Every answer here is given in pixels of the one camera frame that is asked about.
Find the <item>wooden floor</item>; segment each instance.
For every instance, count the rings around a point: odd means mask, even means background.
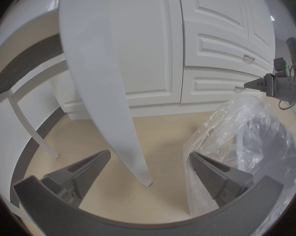
[[[296,139],[296,115],[282,111],[276,99],[267,98],[275,115]],[[132,223],[165,223],[189,218],[183,167],[183,144],[211,116],[211,112],[133,118],[134,126],[154,183],[146,188],[111,150],[111,160],[92,185],[80,209],[92,214]],[[91,120],[71,121],[65,115],[45,138],[59,154],[53,159],[41,147],[26,176],[65,167],[94,153],[110,149]],[[33,235],[43,235],[25,222]]]

